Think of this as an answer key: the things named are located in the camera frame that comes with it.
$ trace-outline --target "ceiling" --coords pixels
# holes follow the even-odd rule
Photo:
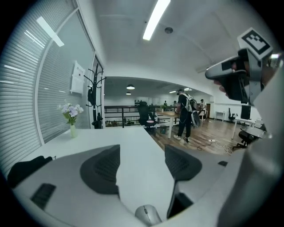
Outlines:
[[[126,87],[129,84],[133,84],[135,89],[128,90]],[[140,78],[124,78],[124,77],[108,77],[105,80],[105,96],[126,96],[126,92],[131,92],[131,95],[135,97],[156,97],[163,95],[172,95],[176,97],[177,93],[169,93],[170,91],[185,88],[178,84],[162,82],[158,80],[148,80]],[[192,95],[197,91],[187,91]]]
[[[94,1],[108,61],[199,72],[235,55],[237,36],[250,27],[280,49],[262,18],[242,1],[171,0],[150,41],[142,37],[157,0]],[[173,33],[166,34],[166,27]]]

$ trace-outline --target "coat rack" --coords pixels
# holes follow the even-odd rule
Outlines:
[[[92,122],[92,125],[94,126],[95,129],[101,129],[102,128],[102,116],[100,113],[98,113],[98,117],[97,117],[97,113],[96,113],[96,107],[101,107],[101,112],[102,112],[102,86],[98,87],[98,84],[106,79],[105,78],[102,78],[101,80],[99,80],[97,82],[97,77],[98,77],[98,74],[102,74],[103,75],[103,70],[101,72],[98,72],[98,66],[99,64],[97,64],[97,67],[96,67],[96,71],[94,72],[92,69],[88,69],[90,71],[92,71],[94,73],[94,80],[90,80],[87,76],[84,75],[84,77],[86,77],[91,83],[92,83],[92,87],[91,86],[88,86],[89,87],[89,90],[88,90],[88,101],[91,103],[91,106],[86,104],[86,106],[88,107],[93,107],[93,119],[94,121]],[[96,104],[96,92],[97,92],[97,88],[100,88],[101,90],[101,104],[99,106],[97,106]]]

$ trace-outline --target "white sign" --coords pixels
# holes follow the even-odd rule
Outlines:
[[[252,27],[238,36],[240,48],[248,48],[259,59],[270,55],[273,47]]]
[[[75,66],[72,74],[72,85],[71,85],[71,93],[76,92],[83,94],[84,87],[84,74],[85,69],[83,69],[77,61],[75,61]]]

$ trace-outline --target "wooden floor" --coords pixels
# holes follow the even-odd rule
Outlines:
[[[237,145],[238,142],[241,142],[241,139],[238,137],[240,127],[240,125],[237,125],[233,140],[231,139],[231,137],[234,129],[234,124],[213,119],[206,119],[206,121],[204,121],[199,128],[194,129],[192,127],[188,144],[185,142],[185,140],[183,140],[183,137],[185,136],[185,129],[180,141],[174,139],[174,135],[178,133],[178,126],[174,126],[172,128],[172,135],[170,139],[168,139],[169,128],[167,128],[166,134],[161,134],[160,129],[157,128],[156,135],[151,135],[151,137],[163,150],[165,150],[165,144],[181,146],[189,149],[197,149],[197,147],[200,145],[210,144],[210,142],[208,141],[210,139],[232,148],[233,146]],[[210,153],[228,155],[220,144],[212,143],[210,146],[202,146],[200,148],[203,151]]]

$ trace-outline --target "glass vase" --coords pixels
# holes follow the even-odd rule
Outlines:
[[[75,125],[70,126],[70,134],[72,138],[75,138],[77,136]]]

